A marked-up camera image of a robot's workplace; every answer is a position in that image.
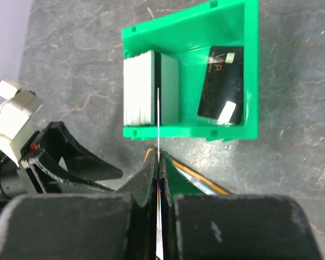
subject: gray stone surface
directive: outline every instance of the gray stone surface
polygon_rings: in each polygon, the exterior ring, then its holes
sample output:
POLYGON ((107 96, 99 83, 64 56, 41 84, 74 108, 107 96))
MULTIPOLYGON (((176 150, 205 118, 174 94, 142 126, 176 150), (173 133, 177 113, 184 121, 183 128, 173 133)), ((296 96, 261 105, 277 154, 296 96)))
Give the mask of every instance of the gray stone surface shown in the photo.
MULTIPOLYGON (((202 1, 36 0, 21 82, 125 177, 151 141, 122 137, 121 29, 202 1)), ((238 193, 282 193, 305 209, 325 256, 325 0, 261 1, 261 125, 254 141, 163 139, 162 148, 238 193)))

